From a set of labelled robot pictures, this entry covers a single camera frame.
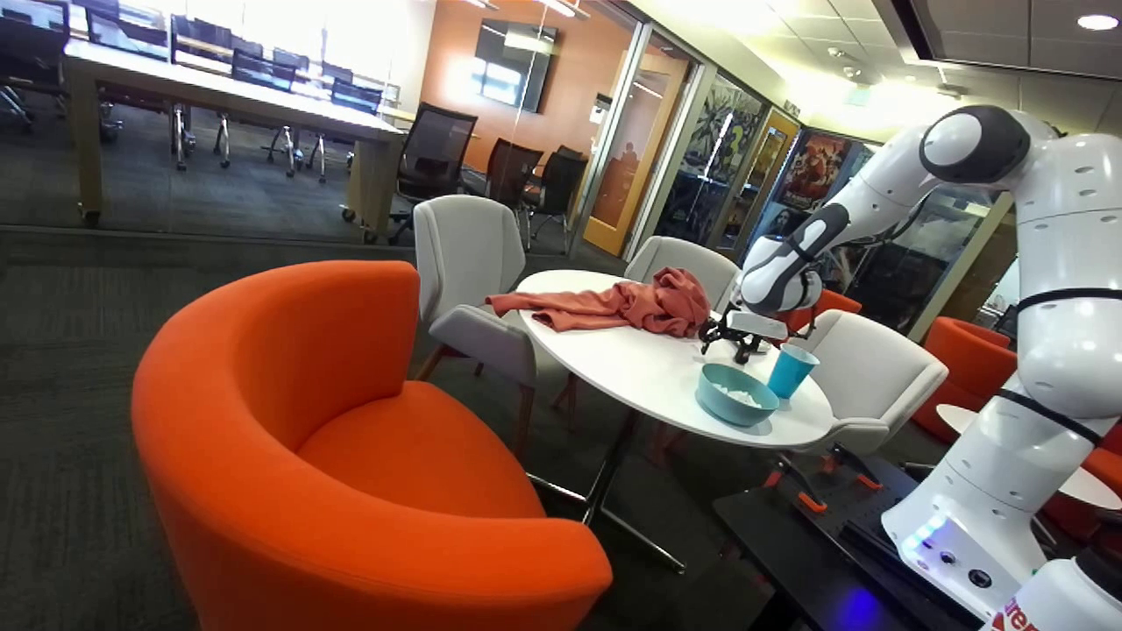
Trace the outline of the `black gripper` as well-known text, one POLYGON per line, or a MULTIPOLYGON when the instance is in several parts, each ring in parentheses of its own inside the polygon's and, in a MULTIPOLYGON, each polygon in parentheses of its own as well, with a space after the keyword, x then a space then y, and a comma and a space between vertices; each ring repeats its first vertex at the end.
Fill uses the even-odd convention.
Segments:
POLYGON ((785 337, 781 320, 757 315, 743 305, 727 305, 716 320, 701 326, 701 347, 713 347, 716 339, 730 339, 737 366, 746 366, 766 339, 781 339, 781 337, 785 337))

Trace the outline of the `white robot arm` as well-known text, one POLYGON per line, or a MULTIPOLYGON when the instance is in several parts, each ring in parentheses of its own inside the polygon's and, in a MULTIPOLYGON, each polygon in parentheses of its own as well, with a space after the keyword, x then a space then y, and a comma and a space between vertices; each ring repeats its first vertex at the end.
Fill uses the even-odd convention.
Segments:
POLYGON ((948 457, 881 511, 893 558, 985 631, 1122 631, 1106 563, 1053 558, 1039 510, 1122 421, 1122 136, 956 107, 891 136, 781 239, 746 250, 734 301, 778 320, 822 291, 816 261, 872 239, 936 188, 1016 209, 1016 369, 948 457))

